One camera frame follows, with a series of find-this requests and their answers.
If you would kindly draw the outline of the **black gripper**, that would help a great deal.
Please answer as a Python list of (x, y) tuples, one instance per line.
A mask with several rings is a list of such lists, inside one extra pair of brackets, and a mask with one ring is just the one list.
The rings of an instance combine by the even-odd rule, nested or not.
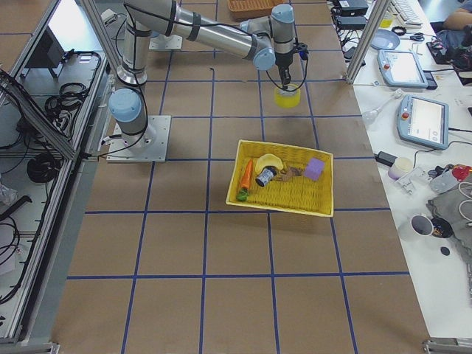
[(308, 45), (303, 42), (276, 43), (276, 66), (281, 77), (281, 90), (283, 91), (285, 91), (285, 87), (288, 89), (291, 83), (290, 66), (295, 54), (299, 54), (303, 60), (307, 60)]

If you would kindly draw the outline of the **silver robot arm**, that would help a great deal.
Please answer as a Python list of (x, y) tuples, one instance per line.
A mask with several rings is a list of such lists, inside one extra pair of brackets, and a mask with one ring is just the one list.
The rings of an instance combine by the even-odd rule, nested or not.
[(278, 69), (281, 92), (294, 93), (290, 67), (294, 55), (308, 60), (308, 47), (295, 34), (294, 9), (278, 4), (270, 15), (244, 21), (239, 26), (219, 23), (180, 7), (176, 1), (124, 1), (126, 30), (117, 78), (121, 83), (108, 100), (124, 145), (123, 151), (141, 153), (156, 141), (144, 87), (152, 34), (184, 40), (236, 55), (252, 62), (259, 71)]

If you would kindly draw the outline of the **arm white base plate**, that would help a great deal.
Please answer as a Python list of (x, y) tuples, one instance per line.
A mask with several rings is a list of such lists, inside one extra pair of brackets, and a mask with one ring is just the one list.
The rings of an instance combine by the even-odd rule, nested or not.
[(181, 50), (182, 37), (179, 35), (164, 36), (154, 32), (150, 38), (149, 50), (155, 52)]
[(106, 160), (110, 163), (165, 162), (170, 124), (170, 115), (150, 115), (144, 136), (131, 147), (140, 135), (123, 135), (116, 123), (114, 134), (120, 134), (121, 137), (111, 140), (111, 153), (106, 156)]

